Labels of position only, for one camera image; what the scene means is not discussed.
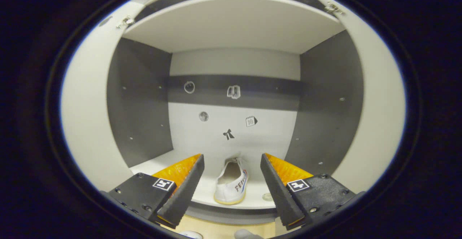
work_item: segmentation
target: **shoe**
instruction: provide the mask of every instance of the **shoe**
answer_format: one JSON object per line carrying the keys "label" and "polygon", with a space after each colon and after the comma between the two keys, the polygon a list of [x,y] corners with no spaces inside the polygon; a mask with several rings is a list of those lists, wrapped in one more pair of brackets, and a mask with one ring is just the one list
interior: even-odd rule
{"label": "shoe", "polygon": [[213,199],[220,204],[234,205],[244,200],[249,175],[241,158],[230,158],[217,178]]}

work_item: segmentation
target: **white back wall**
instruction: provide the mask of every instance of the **white back wall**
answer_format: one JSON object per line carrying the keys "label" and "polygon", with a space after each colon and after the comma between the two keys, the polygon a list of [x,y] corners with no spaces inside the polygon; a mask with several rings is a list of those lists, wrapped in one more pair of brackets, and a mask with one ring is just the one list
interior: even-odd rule
{"label": "white back wall", "polygon": [[[280,51],[240,48],[173,53],[170,75],[195,74],[249,75],[299,81],[300,56]],[[226,90],[223,90],[223,96],[226,96]],[[209,115],[207,122],[199,120],[199,114],[203,111]],[[245,119],[249,116],[257,118],[256,125],[246,127]],[[296,111],[170,102],[169,121],[174,147],[170,155],[178,157],[177,161],[196,153],[203,153],[205,157],[205,170],[193,201],[228,207],[213,201],[215,179],[222,170],[224,160],[241,153],[247,160],[249,173],[247,195],[242,203],[230,207],[273,208],[273,202],[262,199],[262,195],[269,193],[269,190],[260,170],[261,154],[267,152],[279,158],[286,156],[296,117]],[[223,135],[228,129],[234,139],[227,140]],[[162,155],[159,158],[165,160],[166,157]]]}

